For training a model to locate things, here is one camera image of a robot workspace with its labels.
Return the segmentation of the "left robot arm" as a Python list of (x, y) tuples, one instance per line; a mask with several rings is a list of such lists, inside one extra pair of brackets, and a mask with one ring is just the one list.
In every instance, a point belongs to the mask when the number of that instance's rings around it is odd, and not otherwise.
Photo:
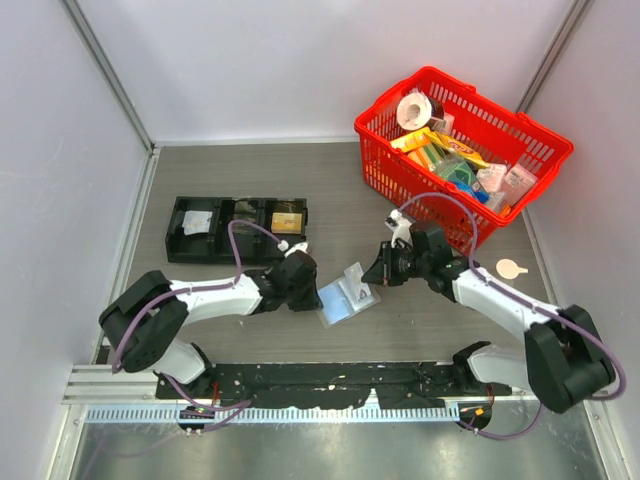
[(99, 317), (115, 348), (116, 371), (150, 369), (178, 383), (190, 397), (213, 387), (213, 366), (195, 344), (177, 339), (182, 327), (224, 316), (270, 313), (285, 305), (293, 312), (318, 310), (317, 264), (294, 251), (264, 269), (237, 278), (201, 282), (171, 281), (159, 271), (143, 275)]

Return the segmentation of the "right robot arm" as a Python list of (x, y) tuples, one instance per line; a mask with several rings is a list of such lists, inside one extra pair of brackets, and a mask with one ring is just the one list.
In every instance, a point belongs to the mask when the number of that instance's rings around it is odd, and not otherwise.
[(563, 413), (611, 385), (611, 360), (594, 345), (599, 335), (590, 314), (572, 305), (539, 302), (504, 284), (477, 262), (457, 255), (435, 222), (388, 216), (392, 237), (380, 245), (363, 274), (365, 283), (396, 287), (422, 279), (453, 303), (475, 310), (512, 334), (521, 351), (480, 341), (462, 351), (451, 371), (457, 391), (477, 393), (488, 383), (532, 392), (544, 407)]

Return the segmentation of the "grey card holder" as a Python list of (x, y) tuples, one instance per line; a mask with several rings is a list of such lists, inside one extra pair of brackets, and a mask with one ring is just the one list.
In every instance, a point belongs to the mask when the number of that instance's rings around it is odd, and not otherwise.
[(380, 296), (375, 289), (355, 289), (342, 276), (318, 291), (322, 308), (318, 316), (325, 328), (336, 326), (376, 306)]

